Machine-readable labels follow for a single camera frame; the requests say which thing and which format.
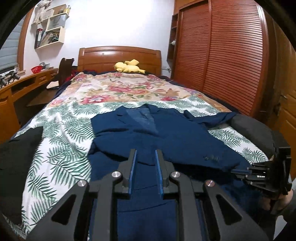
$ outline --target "wooden headboard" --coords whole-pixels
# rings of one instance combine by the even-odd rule
[[[81,48],[78,56],[78,71],[114,71],[117,62],[138,60],[140,69],[156,76],[161,75],[161,53],[159,50],[127,46],[102,46]]]

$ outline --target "louvered wardrobe door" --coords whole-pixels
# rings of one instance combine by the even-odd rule
[[[209,41],[209,6],[202,1],[181,11],[177,57],[173,79],[200,90]]]
[[[212,0],[211,4],[210,54],[203,92],[251,115],[263,58],[256,3],[253,0]]]

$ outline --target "human hand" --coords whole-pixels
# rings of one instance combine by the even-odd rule
[[[288,204],[291,202],[293,197],[293,190],[291,189],[290,192],[288,192],[288,195],[281,194],[276,202],[276,210],[281,211],[283,210]],[[270,199],[268,197],[262,197],[260,200],[260,206],[264,209],[269,211],[270,210],[270,201],[275,199]]]

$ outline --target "red basket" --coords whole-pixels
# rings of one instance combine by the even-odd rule
[[[42,68],[43,68],[43,66],[38,65],[38,66],[31,68],[31,71],[33,72],[33,74],[37,74],[42,70]]]

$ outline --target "bed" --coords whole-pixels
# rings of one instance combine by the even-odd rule
[[[137,59],[152,74],[114,72],[116,62]],[[83,70],[104,72],[100,75]],[[22,224],[10,227],[20,237],[34,228],[46,212],[79,180],[90,180],[87,159],[94,133],[90,119],[124,106],[145,103],[160,108],[188,110],[193,116],[215,115],[229,110],[204,94],[171,84],[161,75],[161,53],[138,47],[81,48],[78,71],[71,84],[17,133],[43,126],[43,140],[32,161],[22,200]],[[230,126],[217,126],[209,133],[244,156],[249,163],[267,161],[266,155]]]

